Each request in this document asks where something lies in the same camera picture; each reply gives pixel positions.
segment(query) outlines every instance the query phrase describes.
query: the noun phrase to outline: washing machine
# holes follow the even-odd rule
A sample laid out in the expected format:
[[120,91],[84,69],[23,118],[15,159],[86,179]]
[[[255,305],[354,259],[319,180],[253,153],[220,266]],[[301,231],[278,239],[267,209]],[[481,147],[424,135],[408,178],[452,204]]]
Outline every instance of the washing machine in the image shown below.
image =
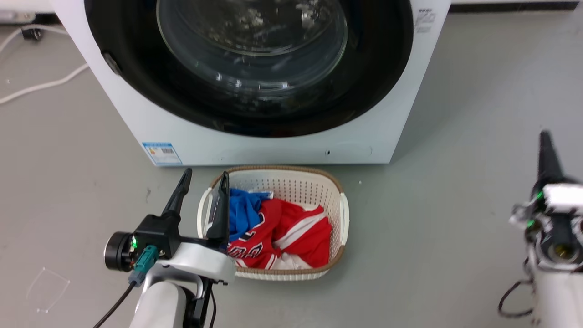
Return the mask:
[[52,4],[152,163],[193,166],[389,163],[450,1]]

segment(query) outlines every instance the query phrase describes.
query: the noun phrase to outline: gray floor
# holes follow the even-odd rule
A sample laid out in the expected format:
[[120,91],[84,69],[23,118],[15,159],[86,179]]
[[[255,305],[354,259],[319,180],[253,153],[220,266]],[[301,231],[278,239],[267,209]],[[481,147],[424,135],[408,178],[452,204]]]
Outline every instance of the gray floor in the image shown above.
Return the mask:
[[[507,220],[534,182],[541,128],[583,177],[582,54],[582,10],[450,16],[393,163],[325,167],[350,202],[340,264],[317,281],[217,288],[215,327],[528,327],[496,315],[522,277]],[[82,62],[64,36],[16,41],[0,55],[0,97]],[[159,213],[182,170],[152,166],[89,71],[0,106],[0,139],[0,326],[90,327],[127,286],[104,243]],[[194,169],[184,235],[219,172]],[[43,267],[70,284],[37,313],[64,286],[50,271],[32,286]],[[127,327],[138,294],[104,326]],[[508,301],[530,304],[526,289]]]

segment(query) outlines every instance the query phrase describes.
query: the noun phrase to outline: laundry basket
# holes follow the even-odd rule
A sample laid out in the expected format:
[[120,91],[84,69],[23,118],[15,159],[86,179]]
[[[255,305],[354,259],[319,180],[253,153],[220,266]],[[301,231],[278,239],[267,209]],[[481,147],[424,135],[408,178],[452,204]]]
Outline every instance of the laundry basket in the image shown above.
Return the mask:
[[[274,197],[296,204],[321,205],[332,225],[330,261],[319,268],[264,270],[237,268],[237,276],[257,280],[312,280],[325,275],[344,253],[348,238],[348,200],[338,181],[329,173],[299,166],[241,166],[227,170],[231,188],[247,191],[273,191]],[[213,208],[213,190],[220,176],[205,191],[198,206],[197,229],[205,237]]]

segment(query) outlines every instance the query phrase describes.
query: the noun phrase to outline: blue cloth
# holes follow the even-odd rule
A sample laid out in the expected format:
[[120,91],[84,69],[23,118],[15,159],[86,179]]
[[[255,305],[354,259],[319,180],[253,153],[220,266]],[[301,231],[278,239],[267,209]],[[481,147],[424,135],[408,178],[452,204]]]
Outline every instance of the blue cloth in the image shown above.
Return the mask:
[[269,199],[269,193],[248,193],[229,190],[229,242],[237,240],[259,224],[261,201]]

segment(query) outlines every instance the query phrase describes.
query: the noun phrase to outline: teal connector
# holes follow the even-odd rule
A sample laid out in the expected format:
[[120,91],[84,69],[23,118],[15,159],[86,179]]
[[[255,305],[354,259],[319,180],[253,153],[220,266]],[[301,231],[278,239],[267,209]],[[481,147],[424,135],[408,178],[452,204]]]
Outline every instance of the teal connector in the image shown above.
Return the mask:
[[136,287],[140,287],[146,279],[146,274],[154,266],[154,263],[158,261],[158,248],[149,245],[144,248],[144,251],[138,258],[136,264],[134,264],[134,270],[129,275],[128,282],[136,282]]

